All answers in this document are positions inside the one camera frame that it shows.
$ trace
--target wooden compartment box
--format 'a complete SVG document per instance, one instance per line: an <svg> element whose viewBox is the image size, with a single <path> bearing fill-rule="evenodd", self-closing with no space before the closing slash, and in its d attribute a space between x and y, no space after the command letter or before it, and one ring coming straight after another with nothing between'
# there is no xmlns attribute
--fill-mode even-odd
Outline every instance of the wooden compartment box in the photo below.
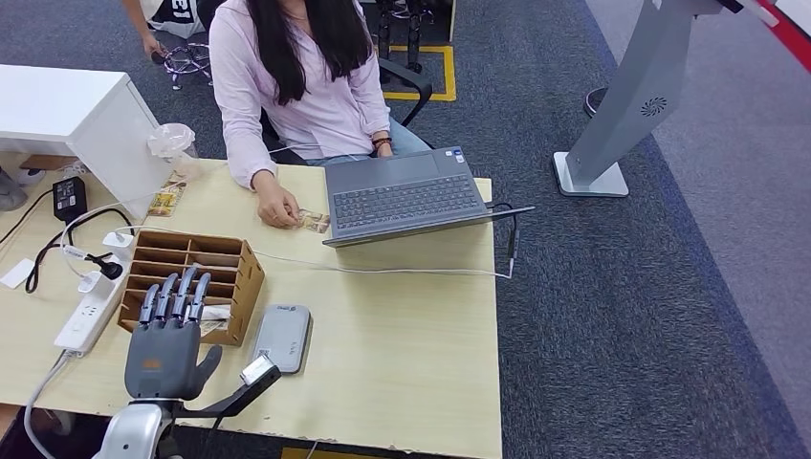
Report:
<svg viewBox="0 0 811 459"><path fill-rule="evenodd" d="M149 287L163 285L172 273L183 277L186 269L194 263L202 266L197 268L191 292L203 273L211 273L206 304L230 304L228 330L213 330L201 341L242 345L265 273L251 247L241 239L149 230L139 232L132 266L124 280L118 324L132 332L138 325L143 298Z"/></svg>

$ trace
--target paper card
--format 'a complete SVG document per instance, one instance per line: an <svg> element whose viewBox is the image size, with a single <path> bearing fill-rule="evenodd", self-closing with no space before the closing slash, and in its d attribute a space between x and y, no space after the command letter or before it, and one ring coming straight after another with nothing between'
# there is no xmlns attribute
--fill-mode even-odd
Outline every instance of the paper card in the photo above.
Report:
<svg viewBox="0 0 811 459"><path fill-rule="evenodd" d="M11 268L11 271L7 272L6 275L0 278L0 283L9 287L10 289L16 289L28 277L28 274L31 273L32 269L33 261L29 260L28 258L24 258L22 261L17 263L17 266Z"/></svg>

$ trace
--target black charger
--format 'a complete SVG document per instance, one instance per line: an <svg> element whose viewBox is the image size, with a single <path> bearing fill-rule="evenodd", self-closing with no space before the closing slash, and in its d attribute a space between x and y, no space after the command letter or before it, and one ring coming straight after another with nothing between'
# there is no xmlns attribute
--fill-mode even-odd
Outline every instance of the black charger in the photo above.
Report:
<svg viewBox="0 0 811 459"><path fill-rule="evenodd" d="M84 182L71 177L54 184L54 216L69 224L87 213L87 194Z"/></svg>

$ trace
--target clear plastic cup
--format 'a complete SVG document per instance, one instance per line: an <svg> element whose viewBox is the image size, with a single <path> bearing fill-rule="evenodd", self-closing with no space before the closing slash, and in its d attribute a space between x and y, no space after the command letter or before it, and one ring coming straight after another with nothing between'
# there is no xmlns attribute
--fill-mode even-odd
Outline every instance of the clear plastic cup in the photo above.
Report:
<svg viewBox="0 0 811 459"><path fill-rule="evenodd" d="M146 144L153 155L172 164L179 179L191 179L200 173L194 131L185 124L172 122L158 126Z"/></svg>

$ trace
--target woman's arm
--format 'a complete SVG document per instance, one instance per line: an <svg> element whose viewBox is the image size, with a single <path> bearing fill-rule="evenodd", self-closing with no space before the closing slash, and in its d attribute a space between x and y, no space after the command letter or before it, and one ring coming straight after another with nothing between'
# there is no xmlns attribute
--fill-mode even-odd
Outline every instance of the woman's arm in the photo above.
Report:
<svg viewBox="0 0 811 459"><path fill-rule="evenodd" d="M236 31L227 14L218 14L208 33L208 47L230 172L236 183L253 189L253 176L260 170L275 175L276 164L262 141L262 107L250 66L251 45Z"/></svg>
<svg viewBox="0 0 811 459"><path fill-rule="evenodd" d="M357 0L353 2L355 10L361 17L366 36L371 40L369 30L366 29L366 18L363 8ZM361 108L363 132L372 140L388 137L390 128L388 121L388 107L385 106L383 89L380 85L380 64L377 54L372 51L363 65L349 74L349 87L352 96Z"/></svg>
<svg viewBox="0 0 811 459"><path fill-rule="evenodd" d="M143 51L146 53L146 56L151 57L152 53L166 55L166 48L161 46L158 40L155 39L155 36L152 35L152 31L149 30L149 26L146 24L146 19L143 17L143 10L141 9L141 1L121 0L121 3L124 5L129 21L132 23L133 27L135 27L138 35L141 36Z"/></svg>

